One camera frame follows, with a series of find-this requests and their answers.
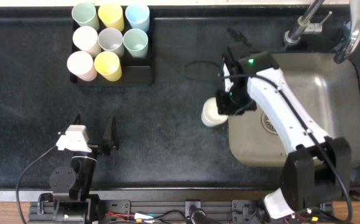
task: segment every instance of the faucet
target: faucet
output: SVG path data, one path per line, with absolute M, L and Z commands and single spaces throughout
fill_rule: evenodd
M 300 36 L 305 33 L 306 28 L 311 25 L 311 18 L 324 1 L 325 0 L 314 0 L 304 15 L 297 19 L 293 29 L 285 33 L 284 42 L 287 45 L 298 44 Z M 336 52 L 333 59 L 336 63 L 343 63 L 354 52 L 360 41 L 360 0 L 349 0 L 349 8 L 351 11 L 351 32 L 346 43 Z M 318 24 L 318 30 L 322 29 L 322 23 L 330 14 Z

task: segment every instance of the blue cup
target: blue cup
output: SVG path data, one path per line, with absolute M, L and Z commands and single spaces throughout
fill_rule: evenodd
M 144 32 L 149 30 L 149 8 L 147 5 L 130 5 L 125 14 L 133 29 L 140 29 Z

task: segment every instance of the plastic cup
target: plastic cup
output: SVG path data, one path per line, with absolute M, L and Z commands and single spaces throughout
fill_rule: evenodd
M 80 50 L 89 53 L 92 57 L 97 57 L 101 53 L 101 47 L 98 44 L 98 34 L 92 27 L 79 27 L 73 33 L 73 43 Z
M 119 4 L 109 2 L 98 9 L 98 16 L 107 28 L 124 29 L 123 9 Z
M 92 81 L 97 77 L 93 58 L 87 52 L 78 51 L 71 54 L 67 61 L 67 67 L 72 74 L 84 81 Z
M 203 124 L 205 124 L 207 127 L 212 128 L 217 125 L 223 124 L 225 121 L 227 121 L 228 116 L 218 114 L 216 98 L 212 97 L 206 100 L 205 104 L 203 105 L 201 118 Z
M 126 9 L 126 19 L 133 29 L 140 29 L 144 32 L 149 30 L 149 8 L 147 5 L 134 4 Z
M 115 28 L 102 30 L 98 36 L 98 43 L 105 51 L 110 51 L 122 57 L 124 54 L 123 35 Z
M 148 54 L 148 35 L 140 29 L 127 31 L 123 44 L 134 58 L 144 58 Z
M 119 57 L 113 52 L 101 52 L 95 58 L 95 69 L 111 82 L 118 81 L 122 77 L 122 68 Z
M 99 29 L 97 10 L 90 2 L 79 3 L 73 7 L 72 18 L 79 26 L 90 26 L 95 30 Z

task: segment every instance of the sink drain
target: sink drain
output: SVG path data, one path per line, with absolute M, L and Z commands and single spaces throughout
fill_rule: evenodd
M 271 121 L 264 112 L 261 114 L 261 125 L 268 133 L 278 135 L 274 125 L 272 125 Z

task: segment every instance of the sink basin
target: sink basin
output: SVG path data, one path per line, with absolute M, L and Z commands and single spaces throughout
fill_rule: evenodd
M 310 116 L 332 138 L 345 137 L 351 162 L 360 164 L 360 91 L 356 69 L 347 60 L 333 61 L 334 54 L 272 54 L 287 84 Z M 269 118 L 258 107 L 242 116 L 231 116 L 229 146 L 234 156 L 249 166 L 283 166 L 282 142 Z

